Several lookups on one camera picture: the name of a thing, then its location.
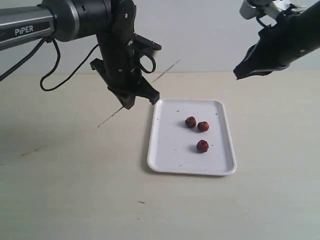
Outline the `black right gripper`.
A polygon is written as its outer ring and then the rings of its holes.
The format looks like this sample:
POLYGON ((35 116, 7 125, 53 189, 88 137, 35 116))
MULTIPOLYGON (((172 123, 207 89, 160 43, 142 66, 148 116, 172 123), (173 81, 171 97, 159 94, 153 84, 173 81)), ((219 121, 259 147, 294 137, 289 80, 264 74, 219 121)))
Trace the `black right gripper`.
POLYGON ((234 68, 237 80, 285 70, 307 53, 308 11, 281 12, 275 20, 274 26, 259 32, 259 42, 248 49, 234 68))

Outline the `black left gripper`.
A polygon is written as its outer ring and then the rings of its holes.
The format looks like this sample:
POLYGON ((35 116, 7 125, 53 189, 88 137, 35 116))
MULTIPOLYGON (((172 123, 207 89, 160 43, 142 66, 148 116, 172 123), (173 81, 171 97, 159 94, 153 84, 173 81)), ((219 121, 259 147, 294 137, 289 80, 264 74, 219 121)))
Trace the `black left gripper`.
POLYGON ((133 29, 104 30, 95 34, 104 66, 102 78, 108 90, 127 110, 134 106, 136 96, 148 99, 152 105, 160 99, 160 93, 141 75, 135 65, 134 50, 128 45, 134 32, 133 29))

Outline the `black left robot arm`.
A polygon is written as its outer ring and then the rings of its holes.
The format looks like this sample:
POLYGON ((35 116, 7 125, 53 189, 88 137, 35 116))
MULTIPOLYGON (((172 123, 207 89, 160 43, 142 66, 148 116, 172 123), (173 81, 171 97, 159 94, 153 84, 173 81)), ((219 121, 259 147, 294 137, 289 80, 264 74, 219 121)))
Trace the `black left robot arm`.
POLYGON ((0 11, 0 48, 6 50, 32 41, 36 47, 1 75, 5 79, 44 43, 70 42, 96 36, 101 59, 90 66, 121 105, 130 109, 136 97, 155 104, 160 94, 144 78, 141 58, 154 60, 161 46, 135 32, 137 7, 131 0, 44 0, 36 6, 0 11))

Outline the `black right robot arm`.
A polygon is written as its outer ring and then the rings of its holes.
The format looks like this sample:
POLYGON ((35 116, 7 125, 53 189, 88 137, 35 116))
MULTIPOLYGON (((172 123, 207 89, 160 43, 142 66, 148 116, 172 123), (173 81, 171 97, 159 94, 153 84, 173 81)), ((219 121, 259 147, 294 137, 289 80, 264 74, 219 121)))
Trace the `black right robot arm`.
POLYGON ((306 8, 290 0, 245 0, 239 13, 255 19, 262 30, 233 70, 238 80, 284 70, 320 47, 319 2, 306 8))

